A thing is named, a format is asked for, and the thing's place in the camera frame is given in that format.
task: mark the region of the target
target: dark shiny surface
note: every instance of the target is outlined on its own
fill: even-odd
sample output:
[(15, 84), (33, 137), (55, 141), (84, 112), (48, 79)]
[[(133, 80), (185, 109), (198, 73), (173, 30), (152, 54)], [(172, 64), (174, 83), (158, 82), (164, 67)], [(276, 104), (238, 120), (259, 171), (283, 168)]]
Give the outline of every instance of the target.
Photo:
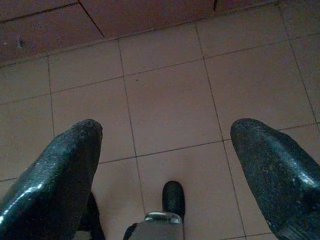
[(320, 166), (288, 135), (254, 119), (231, 127), (254, 198), (281, 240), (320, 240)]
[(0, 202), (1, 240), (71, 240), (88, 202), (102, 141), (84, 120), (60, 134)]

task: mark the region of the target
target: floor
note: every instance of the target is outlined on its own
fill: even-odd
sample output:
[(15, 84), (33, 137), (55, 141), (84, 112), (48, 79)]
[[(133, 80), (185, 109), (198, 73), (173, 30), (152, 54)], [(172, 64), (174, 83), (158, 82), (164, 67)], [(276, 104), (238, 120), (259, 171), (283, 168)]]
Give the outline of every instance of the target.
[(275, 240), (230, 141), (255, 118), (320, 163), (320, 3), (288, 0), (0, 68), (0, 196), (54, 136), (103, 126), (92, 191), (108, 240), (180, 181), (186, 240)]

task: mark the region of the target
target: tiled floor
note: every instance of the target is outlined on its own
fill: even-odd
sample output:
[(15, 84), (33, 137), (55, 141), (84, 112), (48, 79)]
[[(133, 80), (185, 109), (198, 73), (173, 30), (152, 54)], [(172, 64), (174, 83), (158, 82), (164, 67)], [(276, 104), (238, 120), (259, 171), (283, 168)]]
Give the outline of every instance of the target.
[(275, 240), (229, 129), (255, 118), (320, 163), (320, 4), (288, 0), (0, 68), (0, 195), (53, 136), (103, 125), (92, 191), (109, 240), (186, 195), (186, 240)]

